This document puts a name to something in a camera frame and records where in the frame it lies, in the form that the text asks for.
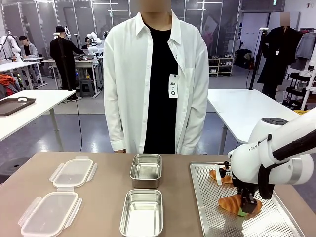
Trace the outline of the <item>black wheeled cart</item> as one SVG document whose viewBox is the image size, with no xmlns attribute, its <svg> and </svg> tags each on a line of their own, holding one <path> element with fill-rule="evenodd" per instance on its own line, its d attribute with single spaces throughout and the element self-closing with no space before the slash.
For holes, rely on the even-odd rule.
<svg viewBox="0 0 316 237">
<path fill-rule="evenodd" d="M 302 107 L 310 77 L 301 76 L 299 73 L 286 73 L 285 79 L 290 82 L 290 85 L 285 90 L 282 104 L 291 110 L 299 110 Z"/>
</svg>

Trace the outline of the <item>white hanging name tag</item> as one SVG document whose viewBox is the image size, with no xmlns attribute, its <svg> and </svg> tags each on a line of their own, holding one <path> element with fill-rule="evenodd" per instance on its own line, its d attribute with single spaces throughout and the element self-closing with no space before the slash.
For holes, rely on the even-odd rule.
<svg viewBox="0 0 316 237">
<path fill-rule="evenodd" d="M 178 98 L 178 75 L 170 74 L 169 84 L 168 84 L 168 94 L 169 98 L 177 99 Z"/>
</svg>

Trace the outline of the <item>seated person in grey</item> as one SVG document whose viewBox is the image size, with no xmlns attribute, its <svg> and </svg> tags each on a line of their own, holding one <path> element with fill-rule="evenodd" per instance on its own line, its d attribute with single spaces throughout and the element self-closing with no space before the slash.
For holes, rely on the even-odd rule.
<svg viewBox="0 0 316 237">
<path fill-rule="evenodd" d="M 23 59 L 38 58 L 37 48 L 28 41 L 26 36 L 20 36 L 19 41 L 22 43 L 21 55 Z"/>
</svg>

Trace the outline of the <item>clear plastic clip lid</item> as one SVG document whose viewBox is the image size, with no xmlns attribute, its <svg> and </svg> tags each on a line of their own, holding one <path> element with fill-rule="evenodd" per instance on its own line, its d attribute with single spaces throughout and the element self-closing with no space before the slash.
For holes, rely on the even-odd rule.
<svg viewBox="0 0 316 237">
<path fill-rule="evenodd" d="M 49 181 L 58 191 L 73 192 L 75 188 L 93 179 L 98 164 L 89 156 L 76 156 L 74 159 L 61 163 L 53 172 Z"/>
<path fill-rule="evenodd" d="M 57 237 L 74 221 L 82 204 L 75 192 L 56 191 L 37 197 L 18 221 L 23 237 Z"/>
</svg>

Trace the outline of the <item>white rounded empty table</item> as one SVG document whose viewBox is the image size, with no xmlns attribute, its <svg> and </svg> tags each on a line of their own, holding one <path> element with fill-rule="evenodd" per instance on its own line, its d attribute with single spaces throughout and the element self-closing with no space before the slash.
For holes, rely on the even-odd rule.
<svg viewBox="0 0 316 237">
<path fill-rule="evenodd" d="M 275 117 L 290 121 L 299 116 L 258 90 L 209 89 L 207 99 L 223 122 L 219 155 L 224 152 L 227 131 L 244 144 L 260 119 Z"/>
</svg>

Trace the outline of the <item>person in black with cap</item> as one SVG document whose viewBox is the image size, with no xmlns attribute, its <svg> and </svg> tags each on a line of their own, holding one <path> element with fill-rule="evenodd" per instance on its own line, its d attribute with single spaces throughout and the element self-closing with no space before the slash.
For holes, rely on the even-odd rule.
<svg viewBox="0 0 316 237">
<path fill-rule="evenodd" d="M 76 89 L 76 69 L 74 53 L 83 55 L 84 52 L 66 39 L 66 31 L 63 26 L 56 26 L 57 38 L 50 42 L 50 56 L 54 59 L 63 90 Z"/>
</svg>

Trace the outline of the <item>white background workbench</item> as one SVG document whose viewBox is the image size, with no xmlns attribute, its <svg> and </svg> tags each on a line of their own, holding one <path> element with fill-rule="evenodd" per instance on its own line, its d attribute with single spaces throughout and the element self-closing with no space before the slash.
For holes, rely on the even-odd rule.
<svg viewBox="0 0 316 237">
<path fill-rule="evenodd" d="M 57 65 L 55 63 L 55 61 L 53 59 L 47 59 L 47 60 L 43 60 L 44 63 L 48 63 L 49 66 L 51 67 L 52 71 L 53 71 L 53 79 L 55 81 L 56 84 L 56 88 L 57 89 L 61 89 L 62 86 L 62 81 L 61 79 L 57 79 L 56 77 L 56 73 L 55 73 L 55 68 L 57 68 Z M 92 74 L 93 74 L 93 80 L 88 80 L 88 79 L 83 79 L 80 80 L 80 94 L 83 96 L 86 93 L 83 92 L 82 90 L 82 85 L 83 84 L 88 84 L 89 85 L 89 91 L 90 91 L 90 96 L 92 98 L 96 98 L 100 92 L 102 91 L 103 88 L 103 84 L 102 84 L 102 64 L 99 62 L 98 59 L 89 59 L 89 60 L 75 60 L 75 67 L 77 69 L 80 68 L 90 68 L 92 70 Z"/>
</svg>

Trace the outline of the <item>grey hanging jacket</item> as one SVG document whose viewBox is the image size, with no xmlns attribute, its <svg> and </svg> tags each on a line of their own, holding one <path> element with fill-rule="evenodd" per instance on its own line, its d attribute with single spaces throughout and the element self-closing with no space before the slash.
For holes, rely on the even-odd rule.
<svg viewBox="0 0 316 237">
<path fill-rule="evenodd" d="M 291 66 L 296 70 L 304 70 L 307 60 L 311 59 L 316 41 L 316 33 L 304 33 L 295 52 L 295 63 Z"/>
</svg>

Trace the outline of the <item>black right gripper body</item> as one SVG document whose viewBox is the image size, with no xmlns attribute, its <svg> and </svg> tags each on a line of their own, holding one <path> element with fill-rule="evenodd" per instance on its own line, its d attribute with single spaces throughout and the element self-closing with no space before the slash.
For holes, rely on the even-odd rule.
<svg viewBox="0 0 316 237">
<path fill-rule="evenodd" d="M 242 198 L 249 198 L 252 195 L 252 184 L 243 182 L 233 176 L 233 186 L 237 188 L 237 194 Z"/>
</svg>

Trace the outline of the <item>person's right forearm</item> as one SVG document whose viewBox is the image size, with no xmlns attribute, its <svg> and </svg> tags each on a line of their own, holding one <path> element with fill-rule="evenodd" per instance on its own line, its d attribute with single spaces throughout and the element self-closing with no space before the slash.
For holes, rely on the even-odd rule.
<svg viewBox="0 0 316 237">
<path fill-rule="evenodd" d="M 105 115 L 112 149 L 115 153 L 125 153 L 126 145 L 121 124 L 119 107 L 116 101 L 105 101 Z"/>
</svg>

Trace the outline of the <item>white shoe rack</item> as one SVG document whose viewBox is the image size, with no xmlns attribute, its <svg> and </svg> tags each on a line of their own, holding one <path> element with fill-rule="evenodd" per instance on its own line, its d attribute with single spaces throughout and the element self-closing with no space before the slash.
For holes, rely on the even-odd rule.
<svg viewBox="0 0 316 237">
<path fill-rule="evenodd" d="M 233 58 L 214 57 L 208 59 L 209 76 L 231 76 L 233 70 Z"/>
</svg>

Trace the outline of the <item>white background desk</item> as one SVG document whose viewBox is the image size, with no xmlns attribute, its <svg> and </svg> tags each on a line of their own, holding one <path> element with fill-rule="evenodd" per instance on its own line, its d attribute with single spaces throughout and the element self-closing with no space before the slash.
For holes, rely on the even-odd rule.
<svg viewBox="0 0 316 237">
<path fill-rule="evenodd" d="M 47 83 L 44 83 L 42 79 L 39 64 L 38 61 L 19 61 L 0 64 L 0 74 L 7 74 L 13 77 L 16 73 L 18 85 L 22 90 L 42 88 L 46 86 Z M 40 83 L 38 83 L 38 79 L 36 78 L 34 70 L 32 70 L 32 66 L 38 70 Z"/>
</svg>

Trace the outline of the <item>orange cloth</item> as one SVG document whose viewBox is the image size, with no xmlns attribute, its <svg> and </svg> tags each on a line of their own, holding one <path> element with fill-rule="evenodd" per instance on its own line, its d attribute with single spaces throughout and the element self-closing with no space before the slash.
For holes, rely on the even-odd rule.
<svg viewBox="0 0 316 237">
<path fill-rule="evenodd" d="M 15 84 L 15 79 L 9 75 L 1 74 L 0 75 L 0 84 L 3 86 L 9 86 L 10 84 Z"/>
</svg>

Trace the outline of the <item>golden croissant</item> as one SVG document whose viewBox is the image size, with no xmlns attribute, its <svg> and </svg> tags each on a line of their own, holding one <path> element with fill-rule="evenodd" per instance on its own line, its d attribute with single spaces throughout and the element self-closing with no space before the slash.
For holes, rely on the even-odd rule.
<svg viewBox="0 0 316 237">
<path fill-rule="evenodd" d="M 222 182 L 222 183 L 225 183 L 225 184 L 232 184 L 232 183 L 233 183 L 232 177 L 231 177 L 230 175 L 227 175 L 227 174 L 226 174 L 226 171 L 227 171 L 227 169 L 226 169 L 225 167 L 220 167 L 220 168 L 219 168 L 219 173 L 220 173 L 221 175 L 222 175 L 222 174 L 225 175 L 224 177 L 221 177 L 221 182 Z M 217 181 L 216 169 L 210 170 L 209 174 L 210 174 L 210 177 L 211 177 L 213 180 Z"/>
<path fill-rule="evenodd" d="M 252 218 L 255 215 L 259 214 L 262 207 L 262 202 L 257 201 L 257 206 L 255 207 L 252 213 L 249 214 L 249 213 L 243 212 L 241 209 L 241 195 L 239 194 L 220 198 L 218 200 L 218 204 L 222 209 L 224 209 L 225 211 L 229 213 L 232 213 L 238 216 L 247 217 L 247 218 Z"/>
</svg>

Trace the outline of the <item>black tripod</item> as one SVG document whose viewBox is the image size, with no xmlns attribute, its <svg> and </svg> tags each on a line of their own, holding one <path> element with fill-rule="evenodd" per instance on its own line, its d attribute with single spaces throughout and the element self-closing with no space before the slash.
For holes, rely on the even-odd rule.
<svg viewBox="0 0 316 237">
<path fill-rule="evenodd" d="M 58 37 L 57 45 L 59 49 L 59 56 L 56 57 L 55 62 L 61 77 L 62 88 L 67 90 L 75 90 L 75 60 L 71 51 L 70 42 L 64 38 Z"/>
</svg>

